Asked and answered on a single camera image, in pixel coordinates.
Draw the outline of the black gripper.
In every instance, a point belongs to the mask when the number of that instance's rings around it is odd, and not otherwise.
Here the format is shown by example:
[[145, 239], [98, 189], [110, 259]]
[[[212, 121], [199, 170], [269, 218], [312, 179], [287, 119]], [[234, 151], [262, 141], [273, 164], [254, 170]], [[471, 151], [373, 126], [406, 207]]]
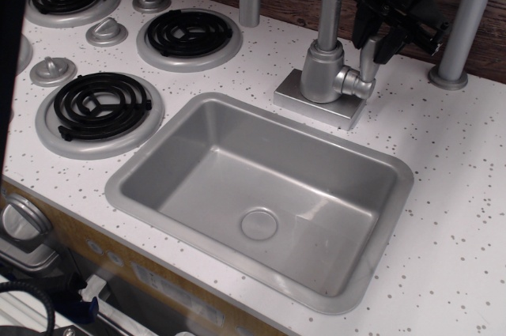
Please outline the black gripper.
[[435, 0], [354, 1], [357, 11], [352, 42], [356, 49], [361, 49], [382, 25], [389, 28], [375, 51], [374, 62], [378, 64], [387, 64], [410, 43], [433, 55], [450, 29]]

